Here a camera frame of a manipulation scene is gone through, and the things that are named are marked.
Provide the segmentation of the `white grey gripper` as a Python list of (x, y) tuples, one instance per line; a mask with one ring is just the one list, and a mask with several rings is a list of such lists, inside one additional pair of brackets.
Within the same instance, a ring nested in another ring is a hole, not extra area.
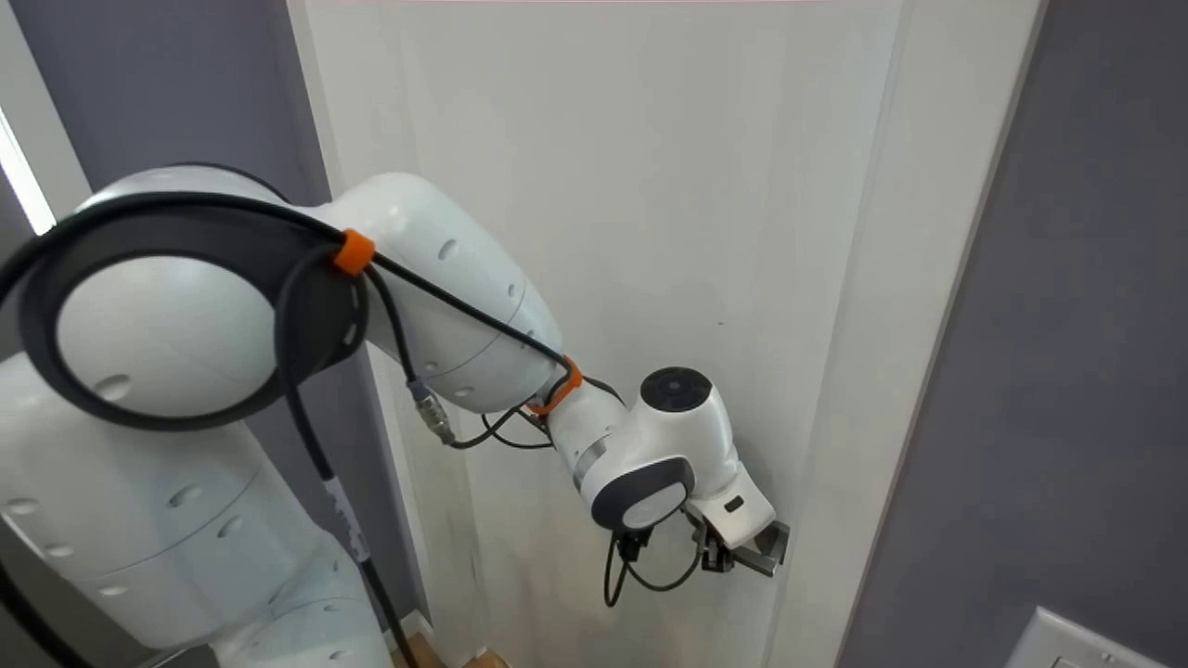
[(691, 502), (699, 562), (706, 572), (751, 569), (773, 578), (787, 562), (792, 526), (759, 494)]

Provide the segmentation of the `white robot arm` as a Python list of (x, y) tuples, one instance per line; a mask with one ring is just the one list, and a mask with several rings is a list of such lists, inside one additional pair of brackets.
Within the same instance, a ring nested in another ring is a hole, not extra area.
[(381, 350), (427, 424), (530, 424), (610, 538), (610, 584), (667, 515), (706, 572), (773, 572), (787, 526), (695, 366), (616, 392), (516, 260), (439, 186), (373, 173), (293, 205), (226, 168), (127, 173), (0, 266), (7, 530), (149, 650), (217, 668), (393, 668), (399, 614), (351, 505), (309, 512), (251, 418), (326, 427), (309, 377)]

